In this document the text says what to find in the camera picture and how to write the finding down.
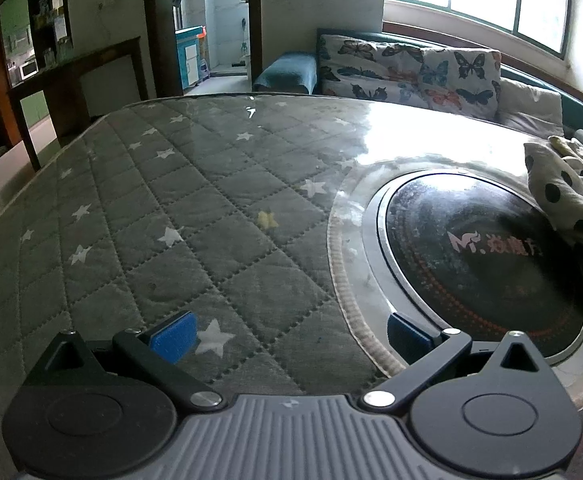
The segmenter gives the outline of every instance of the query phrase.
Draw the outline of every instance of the microwave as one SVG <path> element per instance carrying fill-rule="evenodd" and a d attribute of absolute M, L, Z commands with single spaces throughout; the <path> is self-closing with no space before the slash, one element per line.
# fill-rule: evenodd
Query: microwave
<path fill-rule="evenodd" d="M 30 78 L 32 75 L 38 73 L 38 64 L 36 63 L 36 58 L 25 61 L 20 65 L 20 78 L 24 81 Z"/>

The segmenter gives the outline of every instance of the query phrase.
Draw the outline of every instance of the sofa armrest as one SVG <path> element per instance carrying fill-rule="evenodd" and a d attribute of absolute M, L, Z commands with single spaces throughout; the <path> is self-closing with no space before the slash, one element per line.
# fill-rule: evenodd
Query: sofa armrest
<path fill-rule="evenodd" d="M 254 82 L 256 92 L 313 94 L 318 84 L 318 59 L 310 52 L 286 52 Z"/>

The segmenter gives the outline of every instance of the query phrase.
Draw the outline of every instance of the silver bolt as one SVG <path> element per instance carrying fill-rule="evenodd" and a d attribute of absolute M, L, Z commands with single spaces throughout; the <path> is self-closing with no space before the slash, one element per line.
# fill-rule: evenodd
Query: silver bolt
<path fill-rule="evenodd" d="M 394 394 L 383 390 L 374 390 L 373 392 L 367 392 L 363 397 L 363 401 L 374 408 L 386 408 L 396 402 L 396 397 Z"/>
<path fill-rule="evenodd" d="M 222 402 L 222 397 L 216 392 L 196 392 L 190 400 L 192 404 L 201 408 L 213 408 Z"/>

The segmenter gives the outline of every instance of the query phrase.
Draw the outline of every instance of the dark wooden door frame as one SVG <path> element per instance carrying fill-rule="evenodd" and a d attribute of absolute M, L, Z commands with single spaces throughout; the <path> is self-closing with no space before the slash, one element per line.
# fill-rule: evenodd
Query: dark wooden door frame
<path fill-rule="evenodd" d="M 249 43 L 252 79 L 262 73 L 262 15 L 260 0 L 249 0 Z M 158 97 L 182 95 L 171 0 L 145 0 L 149 55 Z"/>

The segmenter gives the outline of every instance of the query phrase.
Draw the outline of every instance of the gray quilted tablecloth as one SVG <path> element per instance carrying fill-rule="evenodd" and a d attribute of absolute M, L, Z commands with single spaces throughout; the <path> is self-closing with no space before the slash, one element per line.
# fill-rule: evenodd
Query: gray quilted tablecloth
<path fill-rule="evenodd" d="M 374 106 L 180 98 L 92 126 L 0 217 L 0 425 L 59 330 L 109 338 L 184 308 L 199 332 L 178 365 L 225 394 L 382 381 L 341 314 L 326 242 Z M 14 472 L 0 431 L 0 478 Z"/>

